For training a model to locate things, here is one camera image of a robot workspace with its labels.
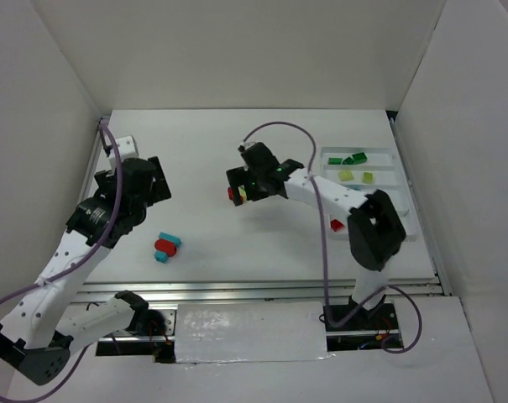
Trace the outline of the dark green square lego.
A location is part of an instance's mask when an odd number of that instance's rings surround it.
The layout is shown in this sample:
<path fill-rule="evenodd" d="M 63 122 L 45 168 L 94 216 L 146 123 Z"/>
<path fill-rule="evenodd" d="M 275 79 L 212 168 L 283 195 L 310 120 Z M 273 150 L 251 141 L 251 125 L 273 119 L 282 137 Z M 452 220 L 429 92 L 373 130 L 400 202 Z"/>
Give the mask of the dark green square lego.
<path fill-rule="evenodd" d="M 327 163 L 329 165 L 341 165 L 343 163 L 343 159 L 342 158 L 335 158 L 335 157 L 330 157 L 328 160 L 327 160 Z"/>

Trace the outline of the lime curved lego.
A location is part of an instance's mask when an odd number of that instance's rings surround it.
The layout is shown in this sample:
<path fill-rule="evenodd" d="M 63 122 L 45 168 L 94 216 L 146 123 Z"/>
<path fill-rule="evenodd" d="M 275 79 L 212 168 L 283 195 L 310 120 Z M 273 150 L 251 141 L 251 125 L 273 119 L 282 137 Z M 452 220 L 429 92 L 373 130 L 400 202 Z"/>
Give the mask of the lime curved lego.
<path fill-rule="evenodd" d="M 345 181 L 353 181 L 354 180 L 354 174 L 351 170 L 340 170 L 338 172 L 338 179 L 342 182 Z"/>

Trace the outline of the red rectangular lego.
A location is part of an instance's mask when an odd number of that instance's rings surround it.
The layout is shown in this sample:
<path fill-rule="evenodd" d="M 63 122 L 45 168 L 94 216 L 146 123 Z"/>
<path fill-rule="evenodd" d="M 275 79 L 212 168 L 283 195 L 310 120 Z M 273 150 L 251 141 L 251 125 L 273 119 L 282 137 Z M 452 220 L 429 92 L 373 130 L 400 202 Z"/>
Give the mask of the red rectangular lego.
<path fill-rule="evenodd" d="M 345 225 L 337 219 L 330 221 L 330 228 L 333 232 L 337 233 L 345 229 Z"/>

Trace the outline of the dark green curved lego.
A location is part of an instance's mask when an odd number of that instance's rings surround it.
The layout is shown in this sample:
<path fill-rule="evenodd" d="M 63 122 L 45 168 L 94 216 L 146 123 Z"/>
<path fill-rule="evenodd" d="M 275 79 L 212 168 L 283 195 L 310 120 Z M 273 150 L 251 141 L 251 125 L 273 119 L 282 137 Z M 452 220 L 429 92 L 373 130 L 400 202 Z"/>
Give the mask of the dark green curved lego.
<path fill-rule="evenodd" d="M 368 161 L 368 156 L 366 153 L 356 153 L 351 155 L 351 160 L 353 161 L 353 165 L 364 164 Z"/>

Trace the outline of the lime square lego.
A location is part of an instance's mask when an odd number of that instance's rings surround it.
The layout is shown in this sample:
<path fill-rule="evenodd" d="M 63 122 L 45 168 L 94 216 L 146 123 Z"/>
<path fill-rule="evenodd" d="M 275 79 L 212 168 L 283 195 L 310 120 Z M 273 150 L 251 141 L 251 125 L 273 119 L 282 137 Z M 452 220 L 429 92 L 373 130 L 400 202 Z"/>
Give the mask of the lime square lego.
<path fill-rule="evenodd" d="M 372 172 L 364 172 L 362 176 L 362 182 L 364 184 L 374 184 L 374 174 Z"/>

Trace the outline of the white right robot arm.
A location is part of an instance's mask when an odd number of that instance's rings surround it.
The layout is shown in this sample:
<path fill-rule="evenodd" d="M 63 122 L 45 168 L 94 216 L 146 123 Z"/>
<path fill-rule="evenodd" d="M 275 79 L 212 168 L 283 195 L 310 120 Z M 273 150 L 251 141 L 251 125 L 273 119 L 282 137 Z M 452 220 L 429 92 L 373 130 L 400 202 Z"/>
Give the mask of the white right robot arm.
<path fill-rule="evenodd" d="M 325 223 L 326 215 L 343 222 L 350 253 L 364 269 L 350 300 L 368 313 L 380 307 L 387 285 L 384 270 L 406 240 L 406 230 L 388 194 L 382 190 L 364 193 L 348 189 L 312 174 L 298 161 L 280 162 L 261 142 L 241 146 L 239 153 L 244 164 L 226 171 L 233 203 L 243 204 L 239 191 L 243 189 L 251 202 L 281 196 L 315 207 L 321 223 Z"/>

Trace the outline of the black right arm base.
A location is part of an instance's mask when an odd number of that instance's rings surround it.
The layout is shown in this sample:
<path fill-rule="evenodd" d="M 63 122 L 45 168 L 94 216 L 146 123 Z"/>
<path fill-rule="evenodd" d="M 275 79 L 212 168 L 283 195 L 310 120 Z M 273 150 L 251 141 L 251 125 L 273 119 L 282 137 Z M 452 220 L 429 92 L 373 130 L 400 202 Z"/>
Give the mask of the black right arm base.
<path fill-rule="evenodd" d="M 391 302 L 383 302 L 372 312 L 361 309 L 340 327 L 333 327 L 325 320 L 326 312 L 327 308 L 323 307 L 319 321 L 325 327 L 328 352 L 377 350 L 384 340 L 388 349 L 403 348 L 395 306 Z"/>

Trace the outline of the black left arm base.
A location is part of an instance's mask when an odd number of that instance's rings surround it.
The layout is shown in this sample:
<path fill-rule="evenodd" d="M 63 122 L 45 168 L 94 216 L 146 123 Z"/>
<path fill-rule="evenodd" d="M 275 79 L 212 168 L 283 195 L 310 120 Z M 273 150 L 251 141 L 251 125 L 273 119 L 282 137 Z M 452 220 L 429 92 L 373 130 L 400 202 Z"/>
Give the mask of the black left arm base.
<path fill-rule="evenodd" d="M 134 316 L 125 329 L 114 331 L 97 342 L 98 357 L 144 356 L 160 364 L 175 363 L 176 309 L 156 310 L 132 291 L 113 297 L 134 307 Z"/>

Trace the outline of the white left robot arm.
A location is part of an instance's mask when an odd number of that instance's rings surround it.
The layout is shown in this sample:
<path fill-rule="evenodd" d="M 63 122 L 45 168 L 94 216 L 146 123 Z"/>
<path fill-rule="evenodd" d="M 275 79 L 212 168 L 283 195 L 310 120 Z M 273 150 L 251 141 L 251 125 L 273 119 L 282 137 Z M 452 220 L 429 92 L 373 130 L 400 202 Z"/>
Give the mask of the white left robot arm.
<path fill-rule="evenodd" d="M 95 174 L 97 190 L 80 202 L 34 289 L 0 321 L 0 359 L 35 385 L 51 382 L 68 359 L 113 332 L 160 333 L 165 319 L 141 296 L 123 290 L 75 317 L 66 308 L 119 239 L 171 197 L 157 157 L 128 158 Z"/>

